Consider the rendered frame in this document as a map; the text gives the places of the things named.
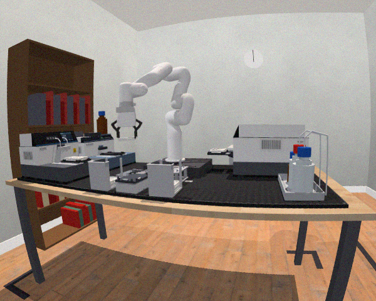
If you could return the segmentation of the brown glass bottle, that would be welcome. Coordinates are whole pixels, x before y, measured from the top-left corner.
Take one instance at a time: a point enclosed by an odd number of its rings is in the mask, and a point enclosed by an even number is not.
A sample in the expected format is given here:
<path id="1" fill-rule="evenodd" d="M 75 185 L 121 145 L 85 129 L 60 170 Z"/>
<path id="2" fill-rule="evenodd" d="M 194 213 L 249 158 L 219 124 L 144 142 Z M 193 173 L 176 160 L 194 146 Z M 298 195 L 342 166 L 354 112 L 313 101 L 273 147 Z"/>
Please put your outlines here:
<path id="1" fill-rule="evenodd" d="M 108 134 L 107 119 L 97 119 L 97 132 Z"/>

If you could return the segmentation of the red bottle cap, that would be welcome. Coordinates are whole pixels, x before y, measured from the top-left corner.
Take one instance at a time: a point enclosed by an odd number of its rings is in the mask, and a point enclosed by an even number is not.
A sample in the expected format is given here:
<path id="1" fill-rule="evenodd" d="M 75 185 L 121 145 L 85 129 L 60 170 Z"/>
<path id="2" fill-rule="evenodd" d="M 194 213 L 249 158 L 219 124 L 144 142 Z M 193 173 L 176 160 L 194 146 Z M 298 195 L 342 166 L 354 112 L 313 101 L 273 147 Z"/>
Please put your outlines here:
<path id="1" fill-rule="evenodd" d="M 293 145 L 293 152 L 298 152 L 298 147 L 304 147 L 304 145 L 295 144 Z"/>

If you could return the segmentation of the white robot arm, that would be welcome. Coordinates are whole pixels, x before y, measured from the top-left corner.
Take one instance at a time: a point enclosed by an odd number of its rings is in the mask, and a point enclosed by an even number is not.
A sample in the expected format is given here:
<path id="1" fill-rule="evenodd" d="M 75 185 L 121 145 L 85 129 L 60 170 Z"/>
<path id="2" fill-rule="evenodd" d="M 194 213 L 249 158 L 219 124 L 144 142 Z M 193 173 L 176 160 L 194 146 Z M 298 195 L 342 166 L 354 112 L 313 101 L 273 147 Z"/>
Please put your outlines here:
<path id="1" fill-rule="evenodd" d="M 168 157 L 165 161 L 179 162 L 179 159 L 185 161 L 185 158 L 182 157 L 182 130 L 180 125 L 189 124 L 194 109 L 194 97 L 187 93 L 191 74 L 186 67 L 173 68 L 170 63 L 160 63 L 135 82 L 121 83 L 119 85 L 119 107 L 116 107 L 116 113 L 134 112 L 136 103 L 133 103 L 133 98 L 144 96 L 148 87 L 152 87 L 162 80 L 168 82 L 179 80 L 174 87 L 171 107 L 180 110 L 172 110 L 165 115 Z"/>

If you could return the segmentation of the white plastic bottle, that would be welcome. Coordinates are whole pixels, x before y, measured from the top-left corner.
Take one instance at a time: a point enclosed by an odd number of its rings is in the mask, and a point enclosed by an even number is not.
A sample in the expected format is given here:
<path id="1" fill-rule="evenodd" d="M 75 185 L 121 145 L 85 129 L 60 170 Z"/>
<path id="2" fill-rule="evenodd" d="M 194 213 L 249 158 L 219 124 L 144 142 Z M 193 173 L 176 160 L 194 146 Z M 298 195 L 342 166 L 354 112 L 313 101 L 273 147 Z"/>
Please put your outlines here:
<path id="1" fill-rule="evenodd" d="M 308 166 L 293 163 L 292 193 L 312 193 L 314 182 L 315 164 Z"/>

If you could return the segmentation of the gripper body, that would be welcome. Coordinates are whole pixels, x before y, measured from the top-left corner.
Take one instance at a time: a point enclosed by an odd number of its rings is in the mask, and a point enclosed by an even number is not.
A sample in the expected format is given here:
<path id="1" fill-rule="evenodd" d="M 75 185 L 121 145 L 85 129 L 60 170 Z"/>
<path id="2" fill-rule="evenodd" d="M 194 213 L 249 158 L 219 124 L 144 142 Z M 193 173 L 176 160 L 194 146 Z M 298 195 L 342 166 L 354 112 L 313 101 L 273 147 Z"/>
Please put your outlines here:
<path id="1" fill-rule="evenodd" d="M 136 114 L 134 112 L 120 112 L 117 113 L 118 127 L 133 127 L 136 125 Z"/>

